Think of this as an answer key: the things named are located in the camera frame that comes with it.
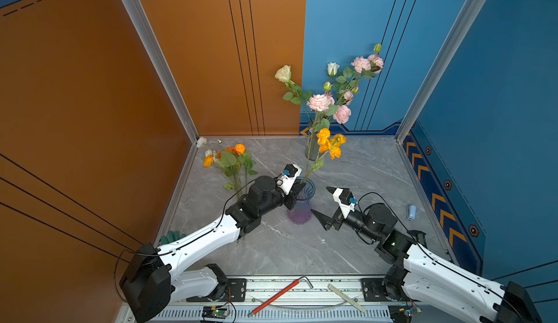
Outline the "blue purple glass vase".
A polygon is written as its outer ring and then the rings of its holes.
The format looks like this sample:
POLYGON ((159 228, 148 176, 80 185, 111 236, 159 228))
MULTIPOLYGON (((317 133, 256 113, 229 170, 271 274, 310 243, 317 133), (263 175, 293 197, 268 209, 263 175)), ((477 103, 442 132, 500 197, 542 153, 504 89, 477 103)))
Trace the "blue purple glass vase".
POLYGON ((289 220, 297 225, 306 224, 312 217, 310 201, 315 195, 315 184, 311 179, 306 181, 306 185, 296 198, 296 205, 292 210, 287 210, 289 220))

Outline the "yellow orange poppy stem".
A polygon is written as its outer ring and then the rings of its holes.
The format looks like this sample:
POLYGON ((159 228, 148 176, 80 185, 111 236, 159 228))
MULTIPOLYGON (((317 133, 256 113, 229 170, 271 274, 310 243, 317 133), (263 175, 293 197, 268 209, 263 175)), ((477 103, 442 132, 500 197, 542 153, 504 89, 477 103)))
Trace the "yellow orange poppy stem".
POLYGON ((341 147, 347 142, 347 139, 342 134, 332 135, 330 137, 331 148, 330 151, 324 157, 324 165, 326 163, 326 158, 330 157, 331 160, 338 160, 341 158, 341 147))

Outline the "clear glass vase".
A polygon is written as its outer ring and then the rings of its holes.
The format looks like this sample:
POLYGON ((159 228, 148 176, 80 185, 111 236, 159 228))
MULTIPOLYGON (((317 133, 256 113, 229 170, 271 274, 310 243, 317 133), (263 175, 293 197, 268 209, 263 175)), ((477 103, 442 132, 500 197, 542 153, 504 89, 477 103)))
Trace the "clear glass vase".
POLYGON ((308 141, 307 141, 307 148, 305 151, 306 158, 309 161, 314 162, 317 160, 319 155, 320 144, 318 143, 318 134, 319 131, 309 128, 307 131, 308 134, 308 141))

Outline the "pink carnation flower stem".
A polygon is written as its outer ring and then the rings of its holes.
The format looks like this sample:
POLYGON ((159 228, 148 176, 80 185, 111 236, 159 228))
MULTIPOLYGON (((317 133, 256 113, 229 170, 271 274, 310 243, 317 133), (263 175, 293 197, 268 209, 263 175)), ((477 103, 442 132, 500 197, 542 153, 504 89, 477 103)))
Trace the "pink carnation flower stem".
POLYGON ((337 104, 330 93, 314 95, 307 102, 307 105, 315 113, 315 119, 310 126, 311 133, 329 129, 331 121, 344 124, 348 122, 352 115, 351 109, 346 105, 344 96, 341 98, 341 103, 337 104))

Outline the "white small daisy flower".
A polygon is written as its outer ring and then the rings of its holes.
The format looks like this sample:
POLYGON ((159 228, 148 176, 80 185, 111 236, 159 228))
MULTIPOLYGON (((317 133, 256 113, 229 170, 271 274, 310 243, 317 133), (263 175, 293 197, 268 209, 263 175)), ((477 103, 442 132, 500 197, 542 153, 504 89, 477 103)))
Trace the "white small daisy flower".
POLYGON ((207 138, 205 138, 205 137, 203 137, 203 136, 200 136, 200 137, 198 138, 198 140, 196 141, 196 147, 197 147, 197 148, 204 147, 204 146, 206 146, 207 142, 208 142, 208 141, 207 141, 207 138))

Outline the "white rose bud stem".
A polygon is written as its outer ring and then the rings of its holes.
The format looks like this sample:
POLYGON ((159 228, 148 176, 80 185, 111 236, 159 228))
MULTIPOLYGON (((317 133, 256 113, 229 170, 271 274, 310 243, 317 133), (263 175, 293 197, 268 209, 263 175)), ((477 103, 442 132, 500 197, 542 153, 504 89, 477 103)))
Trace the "white rose bud stem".
POLYGON ((327 64, 327 73, 331 80, 333 80, 339 71, 340 65, 335 62, 330 62, 327 64))

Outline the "pink peony flower stem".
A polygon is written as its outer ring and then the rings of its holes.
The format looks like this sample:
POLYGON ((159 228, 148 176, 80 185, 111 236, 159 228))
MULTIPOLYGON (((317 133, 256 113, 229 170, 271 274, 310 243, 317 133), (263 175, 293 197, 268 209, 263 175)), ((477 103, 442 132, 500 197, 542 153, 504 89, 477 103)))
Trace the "pink peony flower stem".
POLYGON ((376 44, 371 55, 356 57, 336 78, 334 87, 337 89, 337 101, 341 105, 350 105, 359 93, 363 80, 373 80, 382 73, 384 60, 381 52, 382 44, 376 44))

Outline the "cream white rose stem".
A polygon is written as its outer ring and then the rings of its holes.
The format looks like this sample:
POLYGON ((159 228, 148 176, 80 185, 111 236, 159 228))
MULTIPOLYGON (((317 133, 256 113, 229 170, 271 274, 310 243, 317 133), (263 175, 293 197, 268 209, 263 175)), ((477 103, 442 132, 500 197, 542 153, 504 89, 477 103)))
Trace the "cream white rose stem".
POLYGON ((312 133, 311 127, 313 124, 313 118, 311 115, 311 110, 308 106, 308 101, 312 96, 311 91, 303 91, 302 87, 295 83, 292 80, 292 72, 291 67, 289 65, 285 65, 281 67, 275 74, 276 80, 282 83, 287 90, 286 93, 283 95, 283 100, 290 102, 297 106, 302 106, 304 109, 304 113, 307 116, 307 129, 306 135, 310 135, 312 133))

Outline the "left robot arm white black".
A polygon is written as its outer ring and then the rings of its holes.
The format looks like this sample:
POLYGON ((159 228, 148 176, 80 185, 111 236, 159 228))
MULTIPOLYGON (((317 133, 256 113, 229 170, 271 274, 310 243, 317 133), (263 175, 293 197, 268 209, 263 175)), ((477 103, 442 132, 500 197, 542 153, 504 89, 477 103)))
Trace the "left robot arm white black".
POLYGON ((293 209, 305 186, 296 177, 260 176, 238 202, 225 204, 222 215, 209 225, 160 247, 150 243, 140 247, 119 281, 135 320, 152 320, 174 301, 222 298, 228 279, 219 266, 210 263, 196 271, 190 267, 253 231, 266 213, 280 206, 293 209))

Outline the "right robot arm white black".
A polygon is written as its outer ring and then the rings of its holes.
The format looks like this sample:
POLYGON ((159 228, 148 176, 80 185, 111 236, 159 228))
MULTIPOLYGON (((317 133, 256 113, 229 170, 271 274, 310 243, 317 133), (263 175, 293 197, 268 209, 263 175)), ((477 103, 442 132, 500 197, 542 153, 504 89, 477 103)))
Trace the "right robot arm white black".
POLYGON ((328 187, 338 208, 332 217, 314 215, 323 228, 347 225, 365 237, 390 264, 380 291, 392 301, 419 301, 463 322, 541 322, 527 290, 515 282, 502 285, 469 272, 428 250, 386 202, 360 209, 348 188, 328 187))

